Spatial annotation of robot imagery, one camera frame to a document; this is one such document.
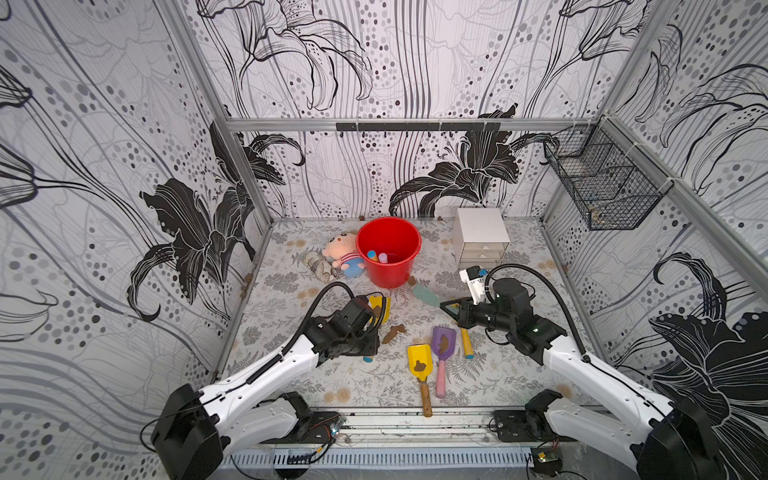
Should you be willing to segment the green cleaning brush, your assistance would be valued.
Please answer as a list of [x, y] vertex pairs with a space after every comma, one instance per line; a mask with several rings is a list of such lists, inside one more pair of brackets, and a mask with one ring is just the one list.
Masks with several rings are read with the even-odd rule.
[[424, 302], [427, 305], [430, 305], [435, 308], [439, 308], [441, 306], [442, 300], [438, 294], [433, 292], [431, 289], [425, 287], [421, 284], [415, 284], [412, 286], [412, 292], [413, 295]]

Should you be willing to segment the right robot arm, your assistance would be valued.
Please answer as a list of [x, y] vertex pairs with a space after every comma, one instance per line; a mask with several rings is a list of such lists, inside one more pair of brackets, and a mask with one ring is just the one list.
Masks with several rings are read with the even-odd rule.
[[528, 402], [532, 428], [570, 437], [620, 461], [642, 479], [724, 479], [725, 461], [701, 408], [655, 393], [588, 353], [575, 335], [534, 313], [528, 290], [513, 278], [486, 293], [468, 281], [470, 296], [444, 301], [458, 326], [504, 332], [522, 355], [564, 376], [606, 408], [601, 414], [546, 390]]

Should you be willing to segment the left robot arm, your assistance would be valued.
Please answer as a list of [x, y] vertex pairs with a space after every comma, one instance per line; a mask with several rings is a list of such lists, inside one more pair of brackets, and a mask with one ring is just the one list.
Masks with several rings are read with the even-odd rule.
[[205, 387], [173, 391], [145, 445], [171, 479], [206, 479], [224, 458], [266, 440], [307, 431], [311, 412], [295, 392], [297, 378], [341, 356], [374, 356], [387, 306], [354, 296], [339, 310], [309, 310], [296, 333], [244, 370]]

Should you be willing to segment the red plastic bucket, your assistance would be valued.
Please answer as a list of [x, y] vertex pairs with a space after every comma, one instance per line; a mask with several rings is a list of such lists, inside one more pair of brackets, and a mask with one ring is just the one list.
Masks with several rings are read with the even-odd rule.
[[[396, 289], [408, 281], [422, 247], [422, 238], [412, 222], [389, 216], [365, 223], [356, 235], [356, 246], [373, 284], [384, 289]], [[386, 253], [389, 262], [371, 261], [367, 258], [370, 250], [375, 251], [377, 257]]]

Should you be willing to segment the white mini drawer cabinet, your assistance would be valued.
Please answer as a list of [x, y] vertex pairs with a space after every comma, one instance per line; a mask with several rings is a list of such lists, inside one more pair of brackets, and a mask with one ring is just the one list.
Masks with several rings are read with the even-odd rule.
[[502, 263], [510, 239], [498, 208], [458, 208], [454, 218], [453, 246], [459, 270]]

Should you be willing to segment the plush doll toy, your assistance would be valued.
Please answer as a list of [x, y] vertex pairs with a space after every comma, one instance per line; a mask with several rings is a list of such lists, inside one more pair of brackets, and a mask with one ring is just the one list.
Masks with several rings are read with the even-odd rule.
[[302, 264], [322, 283], [360, 277], [366, 264], [356, 246], [356, 234], [342, 232], [332, 238], [321, 252], [310, 251]]

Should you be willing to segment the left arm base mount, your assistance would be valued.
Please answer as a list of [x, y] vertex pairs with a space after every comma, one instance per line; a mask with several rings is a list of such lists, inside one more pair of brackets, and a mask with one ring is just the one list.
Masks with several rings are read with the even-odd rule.
[[337, 435], [341, 421], [338, 411], [311, 411], [300, 418], [288, 434], [262, 444], [327, 444]]

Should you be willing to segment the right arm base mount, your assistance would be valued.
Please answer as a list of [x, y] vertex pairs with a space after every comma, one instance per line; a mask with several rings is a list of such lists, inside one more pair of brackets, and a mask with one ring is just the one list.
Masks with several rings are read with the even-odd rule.
[[505, 443], [573, 441], [570, 437], [556, 435], [537, 414], [519, 409], [494, 410], [487, 428]]

